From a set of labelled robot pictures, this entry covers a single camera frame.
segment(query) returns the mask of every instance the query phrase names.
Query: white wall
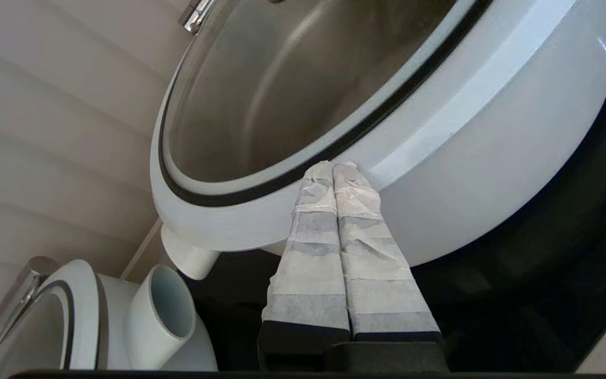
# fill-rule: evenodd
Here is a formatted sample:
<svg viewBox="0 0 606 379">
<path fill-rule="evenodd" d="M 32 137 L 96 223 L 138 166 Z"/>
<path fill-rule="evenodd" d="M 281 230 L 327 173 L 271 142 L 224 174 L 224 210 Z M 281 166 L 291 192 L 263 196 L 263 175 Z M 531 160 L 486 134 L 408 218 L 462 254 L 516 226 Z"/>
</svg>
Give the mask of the white wall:
<svg viewBox="0 0 606 379">
<path fill-rule="evenodd" d="M 156 220 L 154 118 L 188 0 L 0 0 L 0 299 L 35 255 L 118 276 Z"/>
</svg>

